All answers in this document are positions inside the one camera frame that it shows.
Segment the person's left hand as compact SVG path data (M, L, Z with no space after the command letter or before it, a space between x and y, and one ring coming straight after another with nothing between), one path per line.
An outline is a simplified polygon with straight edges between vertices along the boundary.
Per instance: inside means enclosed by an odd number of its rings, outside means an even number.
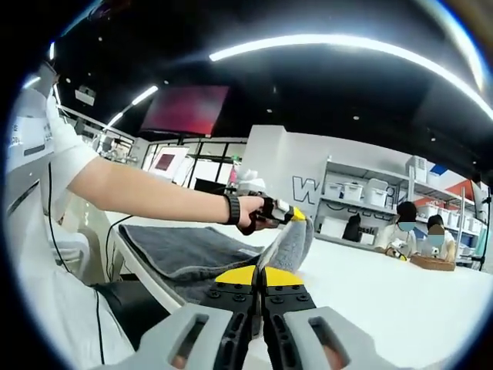
M244 235L250 235L254 231L268 228L267 220L258 220L254 214L261 210L264 205L264 199L256 196L241 196L238 197L240 204L240 219L237 228Z

